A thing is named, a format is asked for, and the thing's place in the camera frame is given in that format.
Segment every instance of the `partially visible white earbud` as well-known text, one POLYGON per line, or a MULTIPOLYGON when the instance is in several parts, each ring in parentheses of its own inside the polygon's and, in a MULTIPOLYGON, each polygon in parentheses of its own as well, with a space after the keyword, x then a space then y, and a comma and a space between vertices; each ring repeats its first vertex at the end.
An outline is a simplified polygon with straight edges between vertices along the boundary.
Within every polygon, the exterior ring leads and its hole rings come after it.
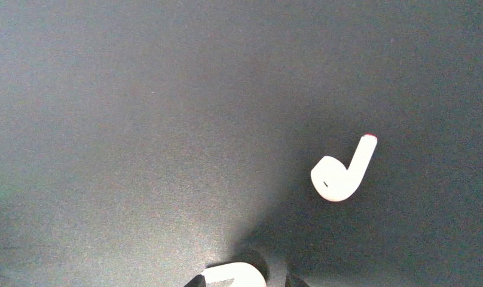
POLYGON ((361 184, 376 145, 375 136, 362 136, 349 169, 336 158, 323 157, 310 172, 317 192, 329 201, 349 198, 361 184))
POLYGON ((236 262, 203 270, 201 275, 207 284, 234 279, 230 287, 266 287, 266 281, 256 267, 236 262))

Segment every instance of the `gray surface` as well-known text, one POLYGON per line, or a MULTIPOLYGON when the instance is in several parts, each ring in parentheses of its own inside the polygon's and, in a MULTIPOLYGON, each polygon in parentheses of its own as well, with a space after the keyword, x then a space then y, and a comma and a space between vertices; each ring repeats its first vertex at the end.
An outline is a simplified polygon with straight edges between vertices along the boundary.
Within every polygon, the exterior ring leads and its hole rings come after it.
POLYGON ((1 2, 0 286, 483 286, 483 4, 1 2))

